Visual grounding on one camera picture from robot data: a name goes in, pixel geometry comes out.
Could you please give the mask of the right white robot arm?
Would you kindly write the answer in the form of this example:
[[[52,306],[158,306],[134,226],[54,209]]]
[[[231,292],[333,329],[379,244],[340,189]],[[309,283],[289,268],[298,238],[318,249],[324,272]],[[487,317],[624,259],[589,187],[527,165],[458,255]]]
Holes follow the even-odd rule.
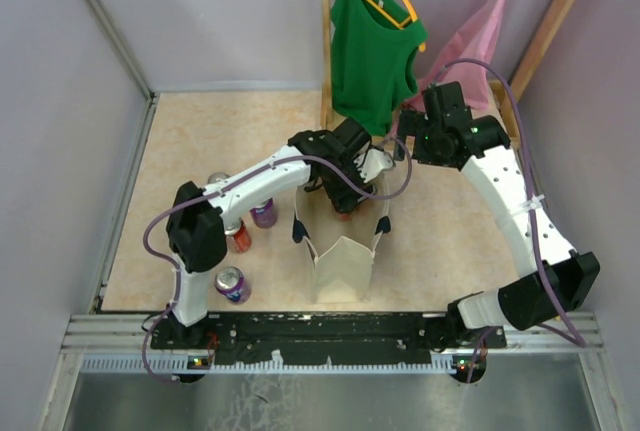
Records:
[[[448,338],[470,346],[483,328],[520,331],[582,306],[600,271],[552,223],[538,196],[529,196],[511,141],[493,116],[475,118],[459,83],[431,85],[424,112],[405,109],[398,137],[413,137],[420,164],[455,168],[484,198],[509,246],[518,278],[492,291],[460,298],[447,308]]]

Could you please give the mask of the purple soda can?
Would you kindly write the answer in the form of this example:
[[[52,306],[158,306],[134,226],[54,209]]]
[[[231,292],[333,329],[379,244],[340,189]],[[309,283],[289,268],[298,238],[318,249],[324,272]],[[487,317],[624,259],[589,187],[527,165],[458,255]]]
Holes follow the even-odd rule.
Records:
[[[278,212],[274,200],[269,198],[250,210],[254,224],[260,229],[273,227],[278,220]]]
[[[214,278],[216,291],[234,304],[242,304],[251,296],[250,284],[243,272],[234,266],[221,269]]]
[[[227,180],[230,178],[230,175],[225,173],[225,172],[216,172],[211,174],[208,179],[207,179],[207,183],[208,184],[214,184],[214,183],[218,183],[218,182],[222,182],[224,180]]]

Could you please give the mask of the beige canvas tote bag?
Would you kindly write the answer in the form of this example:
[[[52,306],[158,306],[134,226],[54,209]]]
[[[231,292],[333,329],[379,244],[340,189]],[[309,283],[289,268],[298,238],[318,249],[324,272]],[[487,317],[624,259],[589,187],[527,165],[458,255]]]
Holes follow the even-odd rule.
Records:
[[[388,200],[366,199],[343,217],[323,189],[296,191],[292,237],[311,259],[309,300],[314,305],[357,303],[365,299],[376,248],[391,230]]]

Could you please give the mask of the green tank top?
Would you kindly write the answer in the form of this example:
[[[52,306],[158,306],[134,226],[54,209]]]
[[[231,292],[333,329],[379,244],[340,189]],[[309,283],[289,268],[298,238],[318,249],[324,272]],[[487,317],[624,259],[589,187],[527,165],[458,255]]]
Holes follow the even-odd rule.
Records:
[[[413,65],[427,31],[395,0],[334,0],[331,21],[333,109],[383,136],[418,92]]]

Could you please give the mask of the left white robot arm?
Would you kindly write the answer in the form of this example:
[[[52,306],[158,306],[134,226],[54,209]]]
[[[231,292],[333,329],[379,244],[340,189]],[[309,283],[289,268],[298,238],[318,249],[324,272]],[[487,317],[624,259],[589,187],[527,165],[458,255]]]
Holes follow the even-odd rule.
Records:
[[[206,340],[211,271],[227,254],[226,229],[251,209],[283,191],[319,184],[335,211],[350,214],[392,167],[390,155],[372,146],[370,134],[349,118],[333,131],[299,132],[265,160],[218,183],[183,184],[166,226],[180,273],[174,338],[189,348]]]

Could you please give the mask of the purple soda can front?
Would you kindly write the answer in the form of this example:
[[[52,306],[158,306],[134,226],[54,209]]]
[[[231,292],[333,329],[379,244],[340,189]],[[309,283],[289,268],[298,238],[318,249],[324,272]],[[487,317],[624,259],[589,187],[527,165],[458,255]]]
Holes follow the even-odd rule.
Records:
[[[234,266],[221,269],[214,278],[216,291],[234,304],[242,304],[251,296],[250,284],[243,272]]]

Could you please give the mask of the wooden clothes rack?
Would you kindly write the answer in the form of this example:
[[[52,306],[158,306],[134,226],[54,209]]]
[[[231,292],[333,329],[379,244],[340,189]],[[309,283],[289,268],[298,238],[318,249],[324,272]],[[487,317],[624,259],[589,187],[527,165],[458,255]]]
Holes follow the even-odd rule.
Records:
[[[401,22],[392,20],[391,22],[396,27],[418,19],[417,12],[411,1],[401,1],[409,13],[409,17]],[[516,98],[520,98],[523,95],[575,1],[552,0],[549,4],[510,82]],[[321,2],[324,78],[321,93],[320,125],[329,129],[334,125],[335,115],[332,108],[330,2],[329,0],[321,0]]]

